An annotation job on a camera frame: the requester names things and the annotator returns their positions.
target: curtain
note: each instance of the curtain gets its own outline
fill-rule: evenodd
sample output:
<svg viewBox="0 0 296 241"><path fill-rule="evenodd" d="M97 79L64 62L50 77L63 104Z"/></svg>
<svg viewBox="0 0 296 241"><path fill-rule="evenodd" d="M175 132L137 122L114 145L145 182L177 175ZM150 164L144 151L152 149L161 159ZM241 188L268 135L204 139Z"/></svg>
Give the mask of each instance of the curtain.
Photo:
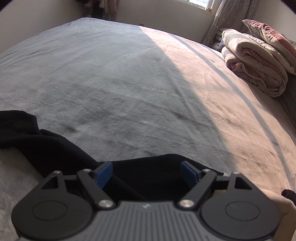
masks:
<svg viewBox="0 0 296 241"><path fill-rule="evenodd" d="M202 39L202 44L211 47L218 28L233 28L246 33L248 28L242 20L251 19L257 0L222 0L213 23Z"/></svg>

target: pink pillow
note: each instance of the pink pillow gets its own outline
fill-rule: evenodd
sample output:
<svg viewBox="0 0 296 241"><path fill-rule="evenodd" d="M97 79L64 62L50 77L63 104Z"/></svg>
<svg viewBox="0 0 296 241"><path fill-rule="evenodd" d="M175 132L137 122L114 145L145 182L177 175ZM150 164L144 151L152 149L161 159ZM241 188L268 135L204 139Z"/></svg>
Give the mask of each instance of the pink pillow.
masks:
<svg viewBox="0 0 296 241"><path fill-rule="evenodd" d="M252 36L277 49L292 66L296 67L296 48L283 35L265 23L248 19L243 20L243 23L249 28Z"/></svg>

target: wall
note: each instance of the wall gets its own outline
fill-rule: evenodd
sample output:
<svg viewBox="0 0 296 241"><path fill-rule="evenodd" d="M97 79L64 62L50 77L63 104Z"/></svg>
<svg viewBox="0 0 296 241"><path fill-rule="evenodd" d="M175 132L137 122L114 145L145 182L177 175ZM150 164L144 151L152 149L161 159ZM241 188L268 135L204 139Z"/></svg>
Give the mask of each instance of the wall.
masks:
<svg viewBox="0 0 296 241"><path fill-rule="evenodd" d="M296 41L296 14L281 0L258 0L253 19Z"/></svg>
<svg viewBox="0 0 296 241"><path fill-rule="evenodd" d="M13 0L0 12L0 53L50 28L84 17L76 0Z"/></svg>
<svg viewBox="0 0 296 241"><path fill-rule="evenodd" d="M211 15L203 9L176 0L120 0L116 21L162 30L200 42L211 25L221 0Z"/></svg>

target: window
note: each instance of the window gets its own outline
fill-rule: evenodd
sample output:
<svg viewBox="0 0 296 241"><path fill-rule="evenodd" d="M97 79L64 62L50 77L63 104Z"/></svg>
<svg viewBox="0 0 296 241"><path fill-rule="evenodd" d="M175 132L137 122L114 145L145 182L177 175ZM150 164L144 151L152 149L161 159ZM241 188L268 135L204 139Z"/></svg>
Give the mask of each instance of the window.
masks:
<svg viewBox="0 0 296 241"><path fill-rule="evenodd" d="M214 3L214 0L185 0L185 1L191 3L192 5L201 7L209 12L211 11Z"/></svg>

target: bed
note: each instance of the bed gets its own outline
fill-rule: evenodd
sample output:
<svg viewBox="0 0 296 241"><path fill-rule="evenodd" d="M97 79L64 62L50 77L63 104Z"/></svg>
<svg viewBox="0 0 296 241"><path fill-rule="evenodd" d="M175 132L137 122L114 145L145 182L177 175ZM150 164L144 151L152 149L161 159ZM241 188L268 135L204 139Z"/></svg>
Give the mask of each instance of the bed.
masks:
<svg viewBox="0 0 296 241"><path fill-rule="evenodd" d="M82 18L0 55L0 110L23 110L96 160L176 153L259 188L296 190L296 131L278 100L221 53L145 27ZM0 150L0 240L14 205L41 179Z"/></svg>

